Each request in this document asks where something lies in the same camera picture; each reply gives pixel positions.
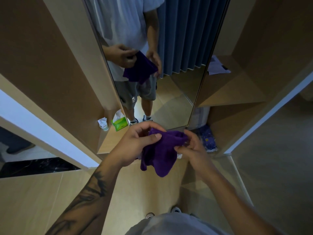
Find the t-shirt sleeve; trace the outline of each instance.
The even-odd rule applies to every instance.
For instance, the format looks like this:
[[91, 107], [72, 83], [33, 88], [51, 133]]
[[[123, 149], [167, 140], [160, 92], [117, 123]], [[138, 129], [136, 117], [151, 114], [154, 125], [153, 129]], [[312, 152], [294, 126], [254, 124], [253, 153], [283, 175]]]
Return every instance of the t-shirt sleeve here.
[[143, 12], [152, 11], [158, 8], [164, 0], [143, 0]]

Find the gray shorts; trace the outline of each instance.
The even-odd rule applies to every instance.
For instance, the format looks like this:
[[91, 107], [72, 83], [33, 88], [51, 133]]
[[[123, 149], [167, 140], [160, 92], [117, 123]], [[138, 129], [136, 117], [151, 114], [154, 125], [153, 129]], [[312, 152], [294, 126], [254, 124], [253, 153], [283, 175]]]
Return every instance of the gray shorts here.
[[114, 81], [115, 87], [123, 106], [131, 110], [135, 107], [137, 97], [154, 101], [156, 99], [156, 82], [153, 75], [142, 85], [138, 82]]

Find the mirror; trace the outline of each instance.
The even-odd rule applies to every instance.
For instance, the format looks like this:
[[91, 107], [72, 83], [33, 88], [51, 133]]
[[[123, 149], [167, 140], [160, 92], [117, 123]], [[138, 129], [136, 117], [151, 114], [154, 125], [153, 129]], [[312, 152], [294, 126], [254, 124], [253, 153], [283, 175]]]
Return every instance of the mirror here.
[[85, 0], [130, 125], [188, 125], [216, 13], [222, 16], [225, 6], [219, 1]]

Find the floor grout line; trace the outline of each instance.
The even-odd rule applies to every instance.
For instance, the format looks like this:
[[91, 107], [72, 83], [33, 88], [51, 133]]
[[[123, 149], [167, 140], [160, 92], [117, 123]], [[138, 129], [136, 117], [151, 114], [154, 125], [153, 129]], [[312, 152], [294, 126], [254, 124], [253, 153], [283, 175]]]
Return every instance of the floor grout line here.
[[55, 202], [56, 202], [56, 200], [57, 200], [57, 196], [58, 196], [58, 193], [59, 193], [59, 189], [60, 189], [60, 186], [61, 186], [61, 182], [62, 182], [63, 175], [64, 175], [64, 173], [62, 173], [62, 176], [61, 176], [61, 179], [60, 179], [60, 184], [59, 184], [59, 187], [58, 187], [58, 189], [57, 189], [57, 193], [56, 193], [55, 198], [54, 198], [54, 201], [53, 201], [52, 209], [51, 209], [51, 211], [50, 211], [49, 218], [48, 218], [48, 221], [47, 221], [47, 224], [46, 224], [45, 233], [47, 232], [47, 229], [48, 229], [47, 227], [48, 227], [48, 225], [49, 225], [49, 221], [50, 221], [50, 218], [51, 218], [51, 215], [52, 215], [52, 211], [53, 211], [53, 209], [54, 209], [54, 205], [55, 205]]
[[254, 205], [253, 205], [253, 202], [252, 202], [252, 200], [251, 200], [251, 198], [250, 198], [250, 196], [249, 196], [249, 193], [248, 193], [248, 191], [247, 191], [247, 189], [246, 189], [246, 187], [245, 187], [245, 184], [244, 184], [244, 182], [243, 182], [242, 179], [241, 179], [241, 176], [240, 176], [239, 171], [238, 171], [238, 169], [237, 169], [237, 167], [236, 167], [236, 164], [235, 164], [235, 162], [234, 162], [234, 160], [233, 160], [233, 157], [232, 157], [232, 156], [229, 156], [229, 159], [230, 159], [231, 163], [233, 164], [233, 166], [234, 166], [234, 168], [235, 168], [235, 171], [236, 171], [236, 173], [237, 173], [237, 177], [238, 177], [238, 179], [239, 179], [241, 188], [242, 188], [242, 190], [243, 190], [243, 192], [244, 192], [244, 194], [245, 194], [245, 196], [246, 196], [246, 199], [248, 200], [248, 202], [249, 202], [252, 206], [254, 206]]

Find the green tissue package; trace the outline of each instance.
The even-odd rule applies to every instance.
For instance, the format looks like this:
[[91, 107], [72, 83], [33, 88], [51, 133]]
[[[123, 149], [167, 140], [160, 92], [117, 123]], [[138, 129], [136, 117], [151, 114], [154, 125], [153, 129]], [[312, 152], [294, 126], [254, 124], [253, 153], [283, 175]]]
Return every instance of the green tissue package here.
[[112, 125], [115, 127], [115, 131], [119, 131], [122, 128], [125, 128], [127, 124], [127, 119], [123, 115], [121, 110], [118, 110], [115, 115], [113, 120], [111, 120]]

